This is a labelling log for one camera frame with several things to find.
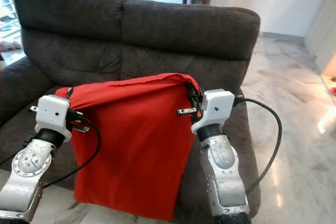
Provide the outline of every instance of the marble floor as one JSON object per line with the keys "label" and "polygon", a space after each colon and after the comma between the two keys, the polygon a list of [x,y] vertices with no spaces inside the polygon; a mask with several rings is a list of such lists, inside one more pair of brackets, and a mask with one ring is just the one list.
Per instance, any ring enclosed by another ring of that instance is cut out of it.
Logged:
{"label": "marble floor", "polygon": [[[259,37],[242,85],[248,98],[278,112],[283,123],[279,154],[261,181],[255,224],[335,223],[336,106],[303,43]],[[275,146],[277,125],[269,112],[248,104],[259,172]],[[8,172],[0,171],[0,183]],[[134,217],[89,204],[76,205],[72,192],[45,190],[33,224],[168,223]]]}

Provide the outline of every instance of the red fabric bag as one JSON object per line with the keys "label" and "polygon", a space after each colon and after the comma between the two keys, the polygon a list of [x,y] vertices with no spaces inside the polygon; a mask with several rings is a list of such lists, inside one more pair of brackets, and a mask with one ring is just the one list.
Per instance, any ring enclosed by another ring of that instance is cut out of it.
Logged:
{"label": "red fabric bag", "polygon": [[[171,220],[176,195],[193,145],[184,74],[167,73],[125,81],[77,86],[71,108],[84,113],[100,130],[98,155],[77,175],[74,197],[155,219]],[[68,88],[56,95],[65,97]],[[76,160],[95,151],[97,136],[72,132]]]}

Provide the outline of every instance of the black cable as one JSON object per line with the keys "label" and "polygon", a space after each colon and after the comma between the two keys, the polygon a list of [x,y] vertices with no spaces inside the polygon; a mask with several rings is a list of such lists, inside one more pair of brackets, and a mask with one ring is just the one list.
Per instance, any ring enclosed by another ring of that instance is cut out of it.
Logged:
{"label": "black cable", "polygon": [[270,169],[275,157],[277,156],[277,153],[278,153],[278,150],[279,150],[279,147],[280,147],[280,144],[281,144],[282,124],[281,124],[281,120],[280,120],[278,114],[273,109],[271,109],[269,106],[263,104],[262,102],[259,102],[259,101],[256,101],[256,100],[250,99],[250,98],[238,97],[238,103],[241,103],[241,102],[252,102],[252,103],[255,103],[255,104],[263,107],[264,109],[268,110],[270,113],[272,113],[272,115],[277,120],[278,127],[279,127],[277,144],[274,148],[274,152],[273,152],[266,168],[262,172],[262,174],[260,174],[260,176],[257,178],[257,180],[254,181],[253,184],[245,191],[246,195],[248,195],[259,184],[259,182],[264,178],[264,176],[267,174],[267,172]]}
{"label": "black cable", "polygon": [[17,154],[17,153],[15,153],[15,154],[13,154],[12,156],[10,156],[10,157],[6,158],[5,160],[1,161],[0,166],[3,165],[4,163],[6,163],[6,162],[7,162],[8,160],[10,160],[11,158],[15,157],[16,154]]}
{"label": "black cable", "polygon": [[59,178],[59,179],[57,179],[53,182],[50,182],[49,184],[44,185],[43,188],[47,188],[51,185],[54,185],[54,184],[60,182],[61,180],[66,179],[67,177],[70,177],[71,175],[75,174],[76,172],[78,172],[79,170],[84,168],[86,165],[88,165],[95,158],[95,156],[98,154],[99,149],[100,149],[100,145],[101,145],[101,135],[100,135],[98,127],[93,122],[91,122],[89,119],[86,119],[84,116],[80,116],[80,120],[89,123],[94,128],[94,130],[96,131],[96,134],[97,134],[97,137],[98,137],[98,142],[97,142],[97,148],[96,148],[94,154],[85,163],[83,163],[81,166],[77,167],[71,173],[68,173],[67,175],[65,175],[63,177],[61,177],[61,178]]}

